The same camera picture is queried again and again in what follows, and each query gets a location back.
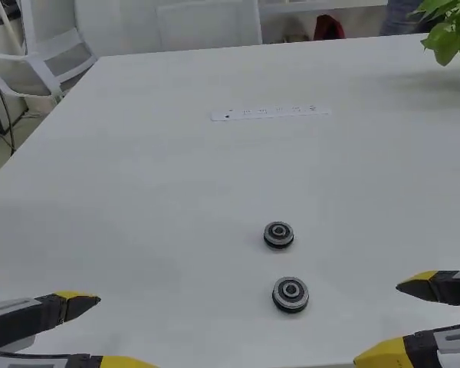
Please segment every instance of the white chair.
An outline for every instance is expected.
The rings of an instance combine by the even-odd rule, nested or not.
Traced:
[[[64,96],[58,79],[37,54],[25,56],[0,54],[0,98],[8,119],[11,142],[0,133],[0,137],[15,151],[12,119],[5,96],[50,98],[55,103]]]
[[[77,0],[100,56],[261,44],[257,0]]]
[[[69,90],[97,58],[77,30],[74,0],[19,0],[26,53],[41,56],[62,90]]]

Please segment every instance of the robotic arm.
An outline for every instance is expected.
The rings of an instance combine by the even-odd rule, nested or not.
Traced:
[[[397,290],[460,306],[460,271],[427,271],[397,285]],[[356,368],[460,368],[460,324],[383,341],[359,355]]]
[[[73,320],[100,302],[95,295],[57,291],[0,302],[0,350]],[[25,355],[0,351],[0,368],[155,368],[124,356]]]

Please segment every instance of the ball bearing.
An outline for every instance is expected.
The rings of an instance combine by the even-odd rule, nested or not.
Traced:
[[[285,313],[301,312],[308,304],[307,285],[299,278],[280,278],[274,284],[273,302]]]
[[[285,249],[293,239],[293,229],[286,222],[272,222],[264,229],[264,241],[271,248]]]

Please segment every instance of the person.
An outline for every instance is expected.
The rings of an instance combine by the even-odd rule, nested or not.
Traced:
[[[423,21],[422,14],[412,15],[423,0],[389,0],[386,6],[386,18],[380,30],[380,36],[408,35],[429,32],[436,24]]]

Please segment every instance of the table surface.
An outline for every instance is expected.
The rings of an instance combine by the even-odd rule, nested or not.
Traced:
[[[460,61],[420,39],[101,58],[0,171],[0,299],[103,298],[27,351],[297,367],[460,323],[395,290],[460,269]],[[280,104],[332,114],[209,119]],[[273,305],[284,276],[301,314]]]

